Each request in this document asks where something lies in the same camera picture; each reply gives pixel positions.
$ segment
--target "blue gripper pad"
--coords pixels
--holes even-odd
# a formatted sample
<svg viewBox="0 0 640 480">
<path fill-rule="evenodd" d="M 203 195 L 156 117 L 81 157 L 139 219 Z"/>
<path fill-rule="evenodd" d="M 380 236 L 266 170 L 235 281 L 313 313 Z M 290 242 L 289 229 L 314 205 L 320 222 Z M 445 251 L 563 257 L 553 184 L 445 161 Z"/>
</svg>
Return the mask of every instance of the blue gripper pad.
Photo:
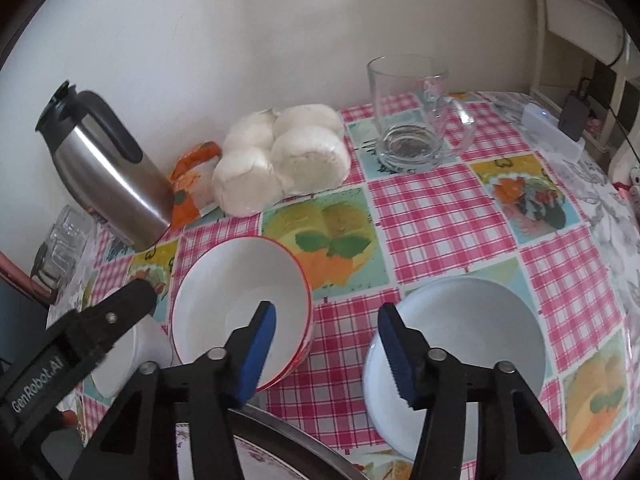
<svg viewBox="0 0 640 480">
<path fill-rule="evenodd" d="M 418 370 L 429 351 L 427 341 L 420 331 L 404 325 L 393 303 L 385 303 L 378 310 L 378 333 L 398 393 L 413 407 L 418 398 Z"/>
<path fill-rule="evenodd" d="M 242 336 L 242 350 L 228 348 L 236 332 Z M 267 360 L 271 341 L 276 332 L 276 307 L 270 301 L 261 301 L 251 322 L 245 328 L 234 330 L 225 348 L 230 350 L 238 366 L 236 400 L 241 406 L 255 395 L 260 374 Z"/>
</svg>

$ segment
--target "mug handle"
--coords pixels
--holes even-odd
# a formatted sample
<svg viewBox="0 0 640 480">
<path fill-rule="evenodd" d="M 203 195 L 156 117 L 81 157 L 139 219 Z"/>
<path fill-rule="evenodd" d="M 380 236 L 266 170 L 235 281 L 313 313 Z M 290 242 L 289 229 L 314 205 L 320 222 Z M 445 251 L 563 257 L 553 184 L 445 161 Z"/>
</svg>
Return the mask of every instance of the mug handle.
<svg viewBox="0 0 640 480">
<path fill-rule="evenodd" d="M 463 128 L 463 136 L 460 139 L 458 145 L 450 150 L 449 152 L 445 152 L 443 154 L 443 158 L 449 158 L 454 156 L 462 155 L 466 152 L 466 150 L 471 147 L 471 144 L 474 142 L 474 138 L 476 137 L 476 133 L 478 129 L 476 128 L 476 120 L 471 113 L 471 110 L 460 100 L 455 97 L 451 97 L 448 95 L 443 95 L 438 98 L 438 105 L 436 108 L 442 106 L 445 109 L 454 108 L 456 114 L 460 118 L 460 122 L 462 123 Z M 444 136 L 444 128 L 446 127 L 446 117 L 442 118 L 442 124 L 439 125 L 439 128 L 442 131 L 442 135 Z"/>
</svg>

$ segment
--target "table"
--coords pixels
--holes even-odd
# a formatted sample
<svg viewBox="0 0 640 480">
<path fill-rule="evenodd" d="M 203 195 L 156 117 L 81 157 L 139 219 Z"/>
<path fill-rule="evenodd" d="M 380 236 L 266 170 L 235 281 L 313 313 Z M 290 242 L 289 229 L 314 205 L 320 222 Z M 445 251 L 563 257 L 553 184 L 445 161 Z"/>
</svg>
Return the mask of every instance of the table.
<svg viewBox="0 0 640 480">
<path fill-rule="evenodd" d="M 640 438 L 636 224 L 624 197 L 588 155 L 572 164 L 540 152 L 514 107 L 504 106 L 524 105 L 528 96 L 463 97 L 479 131 L 460 158 L 428 174 L 393 174 L 374 155 L 372 107 L 348 108 L 342 116 L 352 167 L 342 187 L 250 218 L 213 211 L 169 231 L 145 253 L 133 254 L 101 232 L 86 285 L 62 309 L 85 308 L 142 277 L 159 293 L 154 317 L 169 332 L 180 283 L 208 249 L 239 235 L 282 241 L 283 219 L 322 218 L 329 230 L 370 243 L 340 265 L 323 264 L 325 254 L 310 258 L 289 243 L 314 288 L 315 337 L 308 359 L 261 394 L 268 411 L 337 449 L 372 479 L 406 478 L 410 464 L 376 433 L 362 395 L 376 312 L 429 280 L 474 274 L 507 286 L 537 313 L 548 355 L 540 401 L 583 478 L 613 478 Z M 410 120 L 423 120 L 413 95 L 393 106 Z M 461 136 L 455 122 L 447 123 L 447 141 L 455 144 Z M 526 187 L 542 219 L 514 205 L 518 186 Z M 53 308 L 51 318 L 60 312 Z M 85 440 L 110 403 L 91 377 L 66 400 L 78 412 Z M 473 476 L 474 464 L 465 464 L 462 478 Z"/>
</svg>

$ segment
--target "white cup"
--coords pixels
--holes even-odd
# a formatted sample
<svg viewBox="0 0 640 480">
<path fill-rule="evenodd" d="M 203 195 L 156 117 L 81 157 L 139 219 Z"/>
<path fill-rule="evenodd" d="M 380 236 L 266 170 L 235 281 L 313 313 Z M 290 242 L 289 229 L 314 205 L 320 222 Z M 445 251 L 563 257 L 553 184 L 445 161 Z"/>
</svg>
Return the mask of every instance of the white cup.
<svg viewBox="0 0 640 480">
<path fill-rule="evenodd" d="M 155 361 L 167 368 L 172 357 L 171 342 L 162 326 L 147 315 L 116 341 L 91 377 L 98 392 L 110 398 L 120 392 L 142 363 Z"/>
</svg>

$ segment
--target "thermos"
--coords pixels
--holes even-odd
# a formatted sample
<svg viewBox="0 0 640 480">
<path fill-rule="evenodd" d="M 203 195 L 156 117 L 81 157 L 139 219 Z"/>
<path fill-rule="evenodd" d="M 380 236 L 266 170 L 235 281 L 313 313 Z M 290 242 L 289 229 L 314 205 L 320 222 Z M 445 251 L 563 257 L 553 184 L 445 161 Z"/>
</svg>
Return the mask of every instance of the thermos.
<svg viewBox="0 0 640 480">
<path fill-rule="evenodd" d="M 174 194 L 109 105 L 65 81 L 40 115 L 60 179 L 76 202 L 136 251 L 171 224 Z"/>
</svg>

